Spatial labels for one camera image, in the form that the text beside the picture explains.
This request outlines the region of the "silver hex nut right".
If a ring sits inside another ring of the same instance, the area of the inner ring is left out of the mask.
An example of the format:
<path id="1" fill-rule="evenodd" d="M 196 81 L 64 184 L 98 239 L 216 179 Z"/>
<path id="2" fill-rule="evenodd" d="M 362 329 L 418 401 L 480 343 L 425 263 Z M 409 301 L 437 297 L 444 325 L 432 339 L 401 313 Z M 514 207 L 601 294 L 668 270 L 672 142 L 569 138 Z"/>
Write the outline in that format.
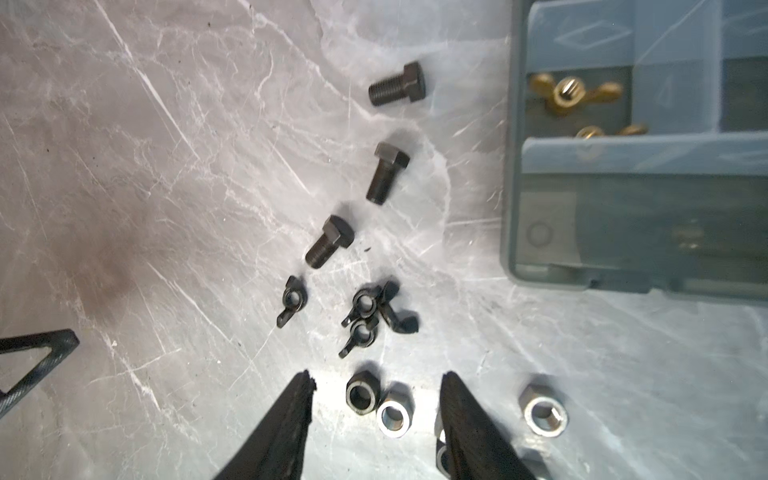
<path id="1" fill-rule="evenodd" d="M 536 435 L 556 438 L 566 430 L 568 412 L 549 387 L 529 384 L 519 397 L 519 405 L 526 425 Z"/>

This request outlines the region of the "black hex bolt middle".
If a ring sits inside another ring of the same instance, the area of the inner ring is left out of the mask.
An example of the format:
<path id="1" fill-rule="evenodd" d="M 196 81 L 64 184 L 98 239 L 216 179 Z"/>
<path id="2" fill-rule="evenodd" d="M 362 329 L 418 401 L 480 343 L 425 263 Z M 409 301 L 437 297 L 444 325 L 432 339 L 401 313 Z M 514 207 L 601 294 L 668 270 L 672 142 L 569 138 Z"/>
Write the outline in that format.
<path id="1" fill-rule="evenodd" d="M 366 199 L 376 205 L 383 205 L 396 176 L 401 170 L 407 168 L 410 156 L 387 142 L 379 142 L 374 155 L 379 159 L 379 163 L 368 188 Z"/>

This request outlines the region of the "black wing nut cluster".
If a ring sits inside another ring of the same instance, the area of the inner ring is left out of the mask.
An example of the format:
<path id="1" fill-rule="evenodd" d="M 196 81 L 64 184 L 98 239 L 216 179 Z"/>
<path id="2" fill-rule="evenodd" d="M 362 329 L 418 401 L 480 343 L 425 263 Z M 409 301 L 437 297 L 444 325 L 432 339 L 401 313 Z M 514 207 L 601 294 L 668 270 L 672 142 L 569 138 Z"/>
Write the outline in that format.
<path id="1" fill-rule="evenodd" d="M 377 299 L 378 312 L 394 333 L 404 335 L 415 334 L 419 331 L 418 319 L 415 316 L 402 316 L 391 305 L 398 292 L 399 285 L 396 282 L 391 280 L 385 282 Z"/>
<path id="2" fill-rule="evenodd" d="M 376 318 L 355 320 L 350 325 L 350 336 L 338 356 L 346 358 L 354 348 L 368 348 L 377 334 L 379 321 Z"/>
<path id="3" fill-rule="evenodd" d="M 347 327 L 357 320 L 368 319 L 373 316 L 378 310 L 381 295 L 382 287 L 378 285 L 363 287 L 358 290 L 353 296 L 352 307 L 342 320 L 341 326 Z"/>

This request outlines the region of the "black hex nut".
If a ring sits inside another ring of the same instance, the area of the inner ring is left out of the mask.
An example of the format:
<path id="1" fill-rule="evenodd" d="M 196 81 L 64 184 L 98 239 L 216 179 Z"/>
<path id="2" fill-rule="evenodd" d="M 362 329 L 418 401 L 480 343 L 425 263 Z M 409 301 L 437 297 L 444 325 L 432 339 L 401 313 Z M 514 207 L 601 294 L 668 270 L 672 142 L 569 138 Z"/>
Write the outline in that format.
<path id="1" fill-rule="evenodd" d="M 379 378 L 369 370 L 355 373 L 346 386 L 346 403 L 357 415 L 376 410 L 381 398 Z"/>

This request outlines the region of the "silver hex nut middle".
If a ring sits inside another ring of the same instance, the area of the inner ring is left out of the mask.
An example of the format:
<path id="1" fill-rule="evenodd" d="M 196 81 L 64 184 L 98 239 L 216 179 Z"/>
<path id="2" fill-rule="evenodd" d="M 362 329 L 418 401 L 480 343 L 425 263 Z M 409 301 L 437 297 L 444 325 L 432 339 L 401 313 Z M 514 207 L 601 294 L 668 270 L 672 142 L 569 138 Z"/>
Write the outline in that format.
<path id="1" fill-rule="evenodd" d="M 413 407 L 410 398 L 400 392 L 390 391 L 376 411 L 377 425 L 389 438 L 402 438 L 413 422 Z"/>

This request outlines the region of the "black hex bolt far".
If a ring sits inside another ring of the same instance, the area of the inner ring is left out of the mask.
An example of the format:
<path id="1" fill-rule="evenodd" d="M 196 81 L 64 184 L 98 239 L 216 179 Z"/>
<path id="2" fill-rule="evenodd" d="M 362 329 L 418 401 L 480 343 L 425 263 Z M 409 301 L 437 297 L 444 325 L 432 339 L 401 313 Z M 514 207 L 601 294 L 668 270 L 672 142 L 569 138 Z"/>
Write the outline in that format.
<path id="1" fill-rule="evenodd" d="M 406 64 L 403 72 L 378 82 L 368 88 L 373 106 L 382 106 L 402 99 L 411 103 L 426 97 L 426 82 L 423 69 L 418 61 Z"/>

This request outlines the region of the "brass wing nut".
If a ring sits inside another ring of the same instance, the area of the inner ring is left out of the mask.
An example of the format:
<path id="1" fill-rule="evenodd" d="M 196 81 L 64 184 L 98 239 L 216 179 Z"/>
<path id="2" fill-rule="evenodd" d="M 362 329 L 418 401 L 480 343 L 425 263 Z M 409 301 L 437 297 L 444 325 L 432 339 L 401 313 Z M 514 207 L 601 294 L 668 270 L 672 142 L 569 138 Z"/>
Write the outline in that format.
<path id="1" fill-rule="evenodd" d="M 575 76 L 564 77 L 556 82 L 550 73 L 533 74 L 528 86 L 544 99 L 546 109 L 555 115 L 565 116 L 588 104 L 611 103 L 618 100 L 624 87 L 617 82 L 605 82 L 588 89 L 585 82 Z"/>
<path id="2" fill-rule="evenodd" d="M 643 124 L 631 124 L 620 129 L 617 133 L 615 133 L 615 136 L 638 136 L 638 135 L 645 135 L 647 133 L 648 133 L 647 126 Z M 578 139 L 590 139 L 593 137 L 603 137 L 603 136 L 606 136 L 605 131 L 596 125 L 585 126 L 580 130 L 578 130 L 577 133 L 574 135 L 574 137 Z"/>

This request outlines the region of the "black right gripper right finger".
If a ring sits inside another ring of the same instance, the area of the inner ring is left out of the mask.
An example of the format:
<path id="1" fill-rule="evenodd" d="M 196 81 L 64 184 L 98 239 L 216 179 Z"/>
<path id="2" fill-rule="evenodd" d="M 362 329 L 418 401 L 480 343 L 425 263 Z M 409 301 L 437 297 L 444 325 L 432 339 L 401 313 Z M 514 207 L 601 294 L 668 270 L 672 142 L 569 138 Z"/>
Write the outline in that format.
<path id="1" fill-rule="evenodd" d="M 439 407 L 451 479 L 534 479 L 454 371 L 445 373 Z"/>

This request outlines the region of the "black hex bolt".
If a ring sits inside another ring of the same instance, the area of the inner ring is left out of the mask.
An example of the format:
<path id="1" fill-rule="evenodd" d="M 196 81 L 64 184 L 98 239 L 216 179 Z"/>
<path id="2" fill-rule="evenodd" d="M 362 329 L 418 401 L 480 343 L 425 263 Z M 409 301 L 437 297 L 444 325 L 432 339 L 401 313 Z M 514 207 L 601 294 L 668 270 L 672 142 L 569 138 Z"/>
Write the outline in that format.
<path id="1" fill-rule="evenodd" d="M 320 269 L 339 248 L 348 248 L 355 239 L 350 224 L 337 215 L 330 215 L 323 225 L 323 234 L 305 255 L 312 269 Z"/>
<path id="2" fill-rule="evenodd" d="M 373 106 L 382 106 L 402 99 L 411 103 L 426 97 L 426 82 L 423 69 L 418 61 L 406 64 L 403 72 L 378 82 L 368 88 Z"/>
<path id="3" fill-rule="evenodd" d="M 366 199 L 376 205 L 383 205 L 396 176 L 401 170 L 407 168 L 410 156 L 387 142 L 379 142 L 374 155 L 379 159 L 379 163 L 368 188 Z"/>

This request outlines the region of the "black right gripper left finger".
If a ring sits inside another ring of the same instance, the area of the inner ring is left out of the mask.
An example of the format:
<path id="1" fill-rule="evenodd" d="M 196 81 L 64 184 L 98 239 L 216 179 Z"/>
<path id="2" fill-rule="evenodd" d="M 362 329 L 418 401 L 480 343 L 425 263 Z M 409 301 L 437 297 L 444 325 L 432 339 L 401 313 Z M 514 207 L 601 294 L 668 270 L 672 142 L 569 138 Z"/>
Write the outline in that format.
<path id="1" fill-rule="evenodd" d="M 297 373 L 215 479 L 300 479 L 316 383 Z"/>

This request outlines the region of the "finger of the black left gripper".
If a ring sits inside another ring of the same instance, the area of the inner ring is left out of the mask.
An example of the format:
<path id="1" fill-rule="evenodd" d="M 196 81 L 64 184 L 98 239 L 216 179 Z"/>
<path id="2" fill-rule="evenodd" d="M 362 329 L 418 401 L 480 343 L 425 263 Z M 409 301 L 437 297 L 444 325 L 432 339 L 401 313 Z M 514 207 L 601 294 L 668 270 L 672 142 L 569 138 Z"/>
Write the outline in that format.
<path id="1" fill-rule="evenodd" d="M 1 354 L 48 348 L 50 352 L 7 392 L 1 392 L 1 413 L 6 416 L 20 400 L 61 364 L 80 344 L 72 329 L 61 329 L 1 339 Z"/>

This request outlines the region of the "grey plastic organizer box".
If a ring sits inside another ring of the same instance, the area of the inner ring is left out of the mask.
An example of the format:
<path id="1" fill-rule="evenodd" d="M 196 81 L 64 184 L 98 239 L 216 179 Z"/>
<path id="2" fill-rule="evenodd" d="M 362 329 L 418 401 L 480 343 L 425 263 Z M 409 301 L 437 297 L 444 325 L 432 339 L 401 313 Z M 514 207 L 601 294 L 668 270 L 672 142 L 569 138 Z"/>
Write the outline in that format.
<path id="1" fill-rule="evenodd" d="M 767 297 L 767 5 L 517 1 L 501 263 L 578 290 Z M 623 85 L 550 113 L 533 74 Z M 631 124 L 648 133 L 615 136 Z M 606 136 L 578 139 L 585 126 Z"/>

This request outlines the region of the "black hex bolt near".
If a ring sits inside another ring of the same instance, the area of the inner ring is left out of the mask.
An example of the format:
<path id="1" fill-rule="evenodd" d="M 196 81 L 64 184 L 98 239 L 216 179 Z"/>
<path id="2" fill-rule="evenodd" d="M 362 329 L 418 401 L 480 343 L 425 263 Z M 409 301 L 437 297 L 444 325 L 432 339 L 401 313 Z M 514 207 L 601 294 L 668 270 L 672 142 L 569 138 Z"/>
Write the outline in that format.
<path id="1" fill-rule="evenodd" d="M 323 225 L 323 234 L 305 255 L 312 269 L 320 269 L 339 248 L 348 248 L 355 239 L 350 224 L 337 215 L 330 215 Z"/>

